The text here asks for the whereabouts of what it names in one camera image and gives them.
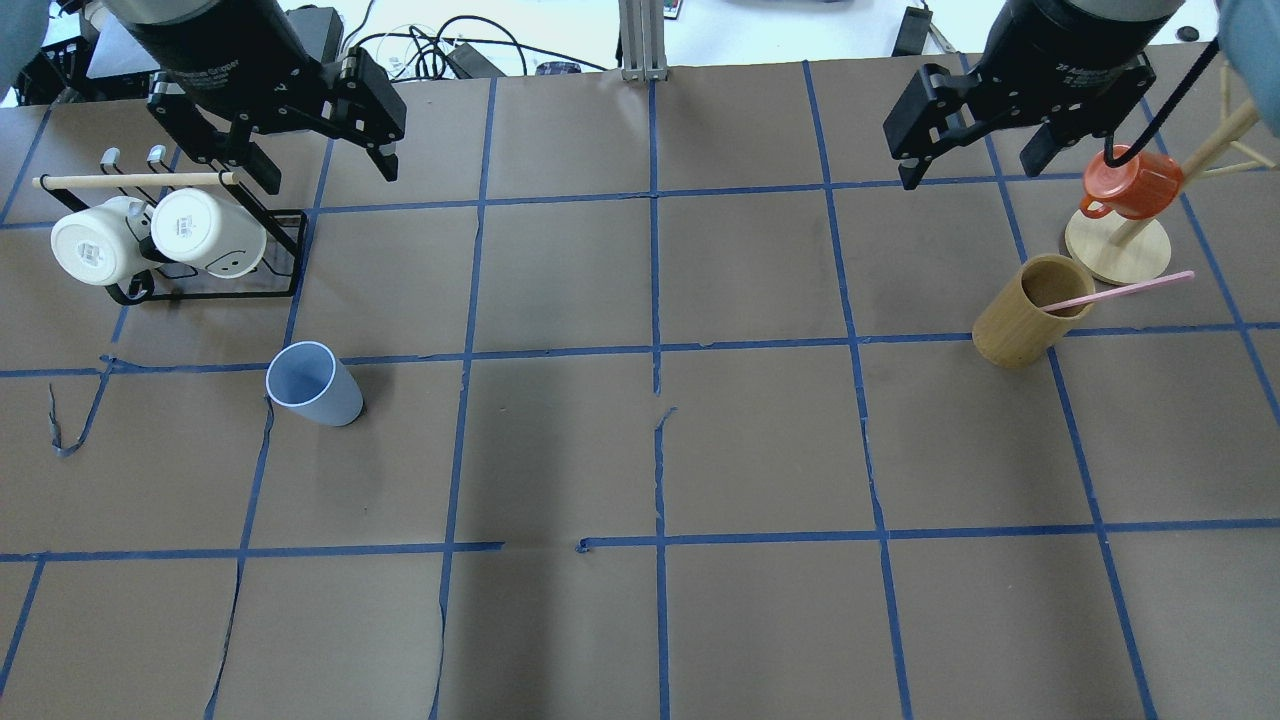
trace red mug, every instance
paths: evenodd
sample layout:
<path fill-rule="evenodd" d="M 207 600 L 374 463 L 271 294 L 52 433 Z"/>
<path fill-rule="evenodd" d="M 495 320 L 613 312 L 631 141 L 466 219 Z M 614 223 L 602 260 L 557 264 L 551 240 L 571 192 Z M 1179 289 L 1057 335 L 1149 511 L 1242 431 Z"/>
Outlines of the red mug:
<path fill-rule="evenodd" d="M 1117 155 L 1126 150 L 1125 145 L 1115 147 Z M 1146 220 L 1169 208 L 1181 188 L 1183 169 L 1167 155 L 1139 152 L 1133 160 L 1112 168 L 1098 152 L 1084 169 L 1080 213 L 1096 220 L 1115 210 L 1121 218 Z"/>

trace bamboo cup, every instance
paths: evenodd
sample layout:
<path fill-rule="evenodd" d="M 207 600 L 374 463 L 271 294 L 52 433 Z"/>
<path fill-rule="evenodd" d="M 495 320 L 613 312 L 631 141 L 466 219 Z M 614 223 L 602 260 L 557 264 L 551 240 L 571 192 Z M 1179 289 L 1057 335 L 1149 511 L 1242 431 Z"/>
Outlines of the bamboo cup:
<path fill-rule="evenodd" d="M 973 324 L 973 343 L 1001 368 L 1025 368 L 1089 314 L 1093 304 L 1053 313 L 1043 305 L 1093 292 L 1089 270 L 1070 258 L 1028 260 Z"/>

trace light blue cup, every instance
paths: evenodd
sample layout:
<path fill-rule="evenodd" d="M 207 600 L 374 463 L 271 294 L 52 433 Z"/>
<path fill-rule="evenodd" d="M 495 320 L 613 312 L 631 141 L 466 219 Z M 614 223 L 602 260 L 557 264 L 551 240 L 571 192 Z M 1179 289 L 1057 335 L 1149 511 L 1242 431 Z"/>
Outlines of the light blue cup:
<path fill-rule="evenodd" d="M 326 346 L 310 340 L 285 347 L 266 368 L 266 395 L 321 425 L 347 425 L 365 407 L 360 386 Z"/>

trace mug handle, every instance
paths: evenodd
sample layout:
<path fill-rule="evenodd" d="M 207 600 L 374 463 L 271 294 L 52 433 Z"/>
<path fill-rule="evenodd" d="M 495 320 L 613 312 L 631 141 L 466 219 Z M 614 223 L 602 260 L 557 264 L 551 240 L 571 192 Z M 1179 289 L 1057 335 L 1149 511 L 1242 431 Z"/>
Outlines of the mug handle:
<path fill-rule="evenodd" d="M 106 293 L 111 296 L 111 300 L 125 306 L 145 302 L 155 293 L 155 290 L 156 279 L 151 274 L 151 270 L 142 270 L 133 275 L 133 279 L 129 281 L 128 291 L 120 290 L 119 284 L 106 286 Z"/>
<path fill-rule="evenodd" d="M 1098 208 L 1093 206 L 1094 202 L 1098 204 Z M 1084 200 L 1080 200 L 1080 213 L 1091 220 L 1097 220 L 1098 218 L 1107 217 L 1111 213 L 1111 206 L 1092 195 L 1085 195 Z"/>

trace mug rack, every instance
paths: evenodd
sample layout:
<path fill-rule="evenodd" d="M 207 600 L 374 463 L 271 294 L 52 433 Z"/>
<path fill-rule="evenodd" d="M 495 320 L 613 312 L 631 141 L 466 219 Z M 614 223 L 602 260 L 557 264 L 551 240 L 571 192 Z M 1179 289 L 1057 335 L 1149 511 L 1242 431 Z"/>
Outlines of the mug rack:
<path fill-rule="evenodd" d="M 157 146 L 152 150 L 152 160 Z M 129 195 L 125 188 L 133 188 L 155 205 L 151 193 L 145 188 L 170 191 L 177 187 L 221 187 L 248 211 L 264 228 L 269 241 L 262 261 L 253 272 L 234 281 L 219 279 L 207 272 L 184 263 L 178 263 L 161 254 L 151 237 L 142 241 L 142 256 L 163 263 L 159 268 L 142 270 L 129 279 L 128 287 L 106 286 L 106 293 L 120 305 L 138 305 L 148 301 L 177 300 L 216 300 L 232 297 L 293 297 L 298 290 L 302 250 L 306 238 L 307 217 L 302 210 L 268 210 L 244 184 L 243 177 L 234 170 L 212 170 L 206 173 L 175 173 L 159 161 L 168 172 L 157 172 L 155 163 L 148 161 L 150 174 L 122 173 L 114 161 L 111 150 L 104 155 L 100 176 L 49 176 L 32 178 L 32 184 L 54 196 L 73 213 L 87 210 L 90 205 L 77 196 L 74 190 L 116 190 Z M 236 290 L 218 290 L 219 286 L 233 283 Z"/>

